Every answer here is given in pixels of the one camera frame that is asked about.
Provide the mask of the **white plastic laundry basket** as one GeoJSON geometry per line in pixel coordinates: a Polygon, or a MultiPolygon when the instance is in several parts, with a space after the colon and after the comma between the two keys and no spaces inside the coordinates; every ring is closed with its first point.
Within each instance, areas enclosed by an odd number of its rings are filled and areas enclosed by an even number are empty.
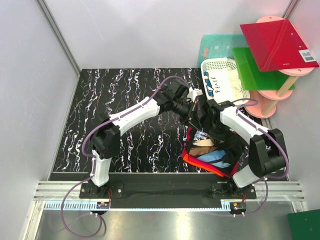
{"type": "Polygon", "coordinates": [[[225,101],[235,105],[244,105],[250,98],[250,92],[244,90],[235,60],[231,58],[210,58],[201,65],[204,93],[208,100],[217,103],[225,101]]]}

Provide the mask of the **orange t shirt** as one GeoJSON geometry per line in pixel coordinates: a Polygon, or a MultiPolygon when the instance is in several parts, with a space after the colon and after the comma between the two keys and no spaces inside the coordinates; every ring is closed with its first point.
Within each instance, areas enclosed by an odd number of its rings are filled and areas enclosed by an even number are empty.
{"type": "Polygon", "coordinates": [[[209,163],[206,163],[204,161],[201,161],[197,158],[194,158],[193,156],[189,155],[188,153],[186,153],[182,159],[187,162],[188,164],[190,165],[193,165],[195,167],[199,167],[201,169],[204,169],[208,172],[211,172],[211,173],[214,173],[220,177],[228,177],[227,174],[223,173],[222,171],[220,171],[218,168],[216,168],[215,166],[209,164],[209,163]]]}

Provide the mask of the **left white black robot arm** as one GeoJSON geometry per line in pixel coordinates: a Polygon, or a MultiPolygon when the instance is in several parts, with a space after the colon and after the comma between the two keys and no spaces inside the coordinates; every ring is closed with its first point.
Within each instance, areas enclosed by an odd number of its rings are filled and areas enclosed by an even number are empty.
{"type": "Polygon", "coordinates": [[[91,158],[92,167],[87,193],[103,198],[109,191],[109,171],[112,159],[120,151],[120,140],[127,131],[145,120],[173,112],[179,115],[183,125],[194,127],[196,98],[202,90],[192,88],[178,76],[165,78],[156,90],[132,107],[104,119],[87,134],[81,147],[82,154],[91,158]]]}

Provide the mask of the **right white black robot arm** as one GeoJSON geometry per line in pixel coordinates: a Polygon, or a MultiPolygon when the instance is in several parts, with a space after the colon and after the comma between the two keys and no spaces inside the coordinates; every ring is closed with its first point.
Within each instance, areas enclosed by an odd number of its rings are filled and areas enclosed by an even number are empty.
{"type": "Polygon", "coordinates": [[[229,177],[221,187],[222,194],[239,198],[252,184],[285,178],[289,173],[289,158],[283,133],[268,129],[244,115],[230,101],[207,100],[201,125],[219,148],[235,156],[248,147],[248,164],[229,177]]]}

